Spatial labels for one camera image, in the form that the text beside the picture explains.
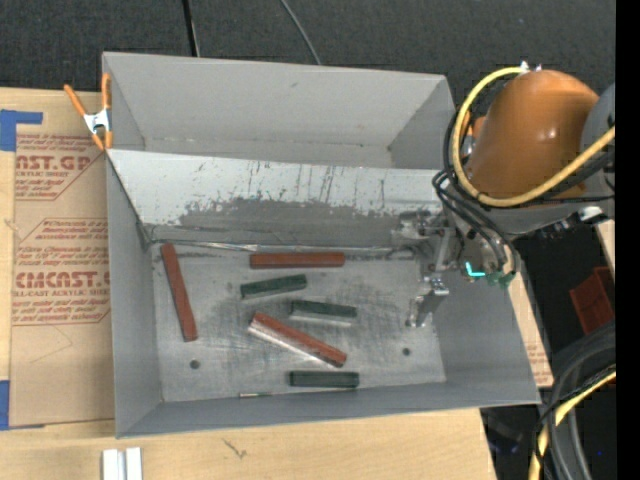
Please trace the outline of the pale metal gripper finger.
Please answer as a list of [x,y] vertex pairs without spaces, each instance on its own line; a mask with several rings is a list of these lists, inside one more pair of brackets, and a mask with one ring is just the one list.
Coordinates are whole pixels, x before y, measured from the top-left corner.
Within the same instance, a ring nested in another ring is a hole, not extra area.
[[445,234],[445,219],[441,212],[405,212],[399,216],[398,233],[408,240],[443,237]]
[[449,296],[449,288],[442,277],[429,277],[410,301],[406,325],[421,328]]

